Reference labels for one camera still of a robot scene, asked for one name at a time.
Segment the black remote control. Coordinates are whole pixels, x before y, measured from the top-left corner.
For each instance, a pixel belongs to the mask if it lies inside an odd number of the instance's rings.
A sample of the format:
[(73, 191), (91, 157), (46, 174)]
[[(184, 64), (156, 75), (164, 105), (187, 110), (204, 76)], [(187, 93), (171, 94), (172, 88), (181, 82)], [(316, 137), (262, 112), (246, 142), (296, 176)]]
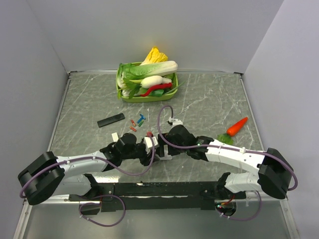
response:
[(97, 121), (97, 125), (99, 128), (101, 128), (101, 127), (113, 124), (115, 122), (118, 122), (118, 121), (121, 121), (124, 119), (125, 119), (124, 114), (120, 113), (120, 114), (117, 114), (117, 115), (114, 115), (114, 116)]

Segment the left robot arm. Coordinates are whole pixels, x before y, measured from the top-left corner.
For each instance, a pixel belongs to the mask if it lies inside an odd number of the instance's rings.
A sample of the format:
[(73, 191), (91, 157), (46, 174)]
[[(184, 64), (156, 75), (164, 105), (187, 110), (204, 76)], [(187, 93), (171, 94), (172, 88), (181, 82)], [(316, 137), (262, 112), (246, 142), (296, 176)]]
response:
[(116, 169), (130, 175), (120, 169), (121, 163), (127, 159), (139, 159), (141, 165), (147, 169), (151, 167), (159, 146), (151, 133), (140, 143), (132, 133), (119, 136), (115, 132), (112, 139), (107, 147), (85, 155), (56, 156), (51, 151), (41, 154), (18, 174), (19, 196), (33, 206), (57, 195), (73, 194), (93, 200), (99, 193), (93, 172)]

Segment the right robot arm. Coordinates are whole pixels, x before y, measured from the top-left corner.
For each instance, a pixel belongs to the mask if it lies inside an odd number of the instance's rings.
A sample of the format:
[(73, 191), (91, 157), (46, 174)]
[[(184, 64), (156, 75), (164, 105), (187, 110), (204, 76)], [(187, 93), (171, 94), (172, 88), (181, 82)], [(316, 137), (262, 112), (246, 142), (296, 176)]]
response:
[(245, 191), (264, 192), (275, 199), (285, 199), (293, 168), (274, 148), (267, 151), (247, 150), (206, 137), (195, 137), (183, 125), (176, 125), (168, 133), (159, 133), (159, 156), (187, 154), (195, 160), (219, 162), (243, 170), (226, 172), (219, 179), (218, 194), (222, 198)]

